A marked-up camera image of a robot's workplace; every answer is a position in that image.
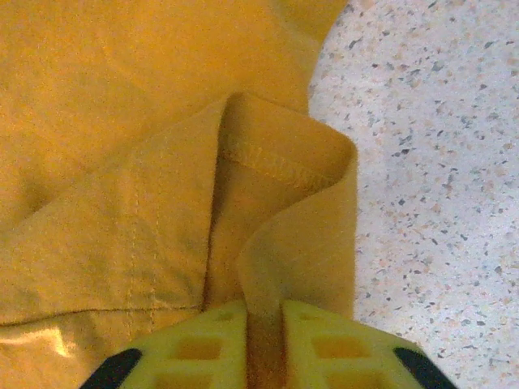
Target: black rubber tip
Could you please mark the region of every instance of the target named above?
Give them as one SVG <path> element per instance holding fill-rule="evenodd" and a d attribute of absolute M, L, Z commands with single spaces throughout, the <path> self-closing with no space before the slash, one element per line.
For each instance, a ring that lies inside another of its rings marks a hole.
<path fill-rule="evenodd" d="M 407 348 L 395 348 L 393 352 L 423 389 L 457 389 L 425 355 Z"/>
<path fill-rule="evenodd" d="M 129 348 L 107 358 L 80 389 L 118 389 L 142 355 L 137 348 Z"/>

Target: mustard cloth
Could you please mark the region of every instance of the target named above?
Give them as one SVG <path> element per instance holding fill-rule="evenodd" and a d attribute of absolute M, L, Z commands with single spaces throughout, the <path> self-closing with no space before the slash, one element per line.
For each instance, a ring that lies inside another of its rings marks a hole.
<path fill-rule="evenodd" d="M 78 387 L 136 336 L 245 298 L 351 315 L 354 145 L 307 117 L 332 0 L 0 5 L 0 387 Z"/>

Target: stitching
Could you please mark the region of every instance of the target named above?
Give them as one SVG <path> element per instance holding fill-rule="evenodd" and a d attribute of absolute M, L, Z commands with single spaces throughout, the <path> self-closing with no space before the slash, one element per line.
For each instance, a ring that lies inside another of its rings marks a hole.
<path fill-rule="evenodd" d="M 159 225 L 159 220 L 157 218 L 157 237 L 156 239 L 158 239 L 158 225 Z M 156 263 L 157 262 L 157 253 L 153 253 L 153 262 Z M 157 307 L 157 291 L 156 291 L 156 288 L 155 288 L 155 284 L 157 282 L 157 277 L 155 275 L 155 272 L 152 273 L 152 293 L 151 293 L 151 299 L 152 299 L 152 308 L 150 309 L 149 311 L 149 321 L 150 321 L 150 330 L 153 331 L 155 329 L 155 309 Z"/>
<path fill-rule="evenodd" d="M 133 214 L 137 215 L 137 210 L 139 208 L 139 193 L 137 186 L 134 188 L 134 203 L 133 203 Z M 135 239 L 137 236 L 137 224 L 135 220 L 133 221 L 133 225 L 131 227 L 131 255 L 130 255 L 130 277 L 128 279 L 128 291 L 127 291 L 127 306 L 129 310 L 127 311 L 127 333 L 128 337 L 131 338 L 131 328 L 133 326 L 133 320 L 131 318 L 131 307 L 132 307 L 132 297 L 133 297 L 133 277 L 135 272 Z"/>
<path fill-rule="evenodd" d="M 316 192 L 335 182 L 306 166 L 232 136 L 223 139 L 221 156 L 306 192 Z"/>

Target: garment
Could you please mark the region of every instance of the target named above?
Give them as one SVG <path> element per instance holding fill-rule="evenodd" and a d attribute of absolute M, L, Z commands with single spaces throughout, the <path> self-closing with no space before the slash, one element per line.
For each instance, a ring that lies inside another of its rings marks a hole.
<path fill-rule="evenodd" d="M 344 5 L 0 5 L 0 387 L 235 298 L 260 386 L 280 300 L 351 315 L 356 151 L 307 117 Z"/>

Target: yellow shirt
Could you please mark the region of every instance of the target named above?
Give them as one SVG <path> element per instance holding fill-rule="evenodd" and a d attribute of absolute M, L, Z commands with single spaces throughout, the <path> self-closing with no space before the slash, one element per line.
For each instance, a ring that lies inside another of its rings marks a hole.
<path fill-rule="evenodd" d="M 344 5 L 0 5 L 0 387 L 241 297 L 267 382 L 282 299 L 351 314 L 356 151 L 306 116 Z"/>

